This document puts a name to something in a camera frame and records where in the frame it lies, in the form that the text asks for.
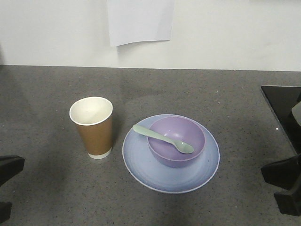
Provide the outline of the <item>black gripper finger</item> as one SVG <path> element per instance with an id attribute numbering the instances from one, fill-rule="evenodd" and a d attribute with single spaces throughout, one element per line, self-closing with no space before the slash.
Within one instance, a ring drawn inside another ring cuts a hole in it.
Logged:
<path id="1" fill-rule="evenodd" d="M 11 202 L 1 202 L 0 203 L 0 223 L 4 223 L 10 218 L 12 209 Z"/>
<path id="2" fill-rule="evenodd" d="M 17 155 L 0 157 L 0 185 L 2 186 L 12 177 L 24 169 L 25 159 Z"/>
<path id="3" fill-rule="evenodd" d="M 289 190 L 301 174 L 301 155 L 269 163 L 261 173 L 266 183 Z"/>
<path id="4" fill-rule="evenodd" d="M 279 211 L 282 214 L 301 215 L 301 191 L 288 190 L 274 193 Z"/>

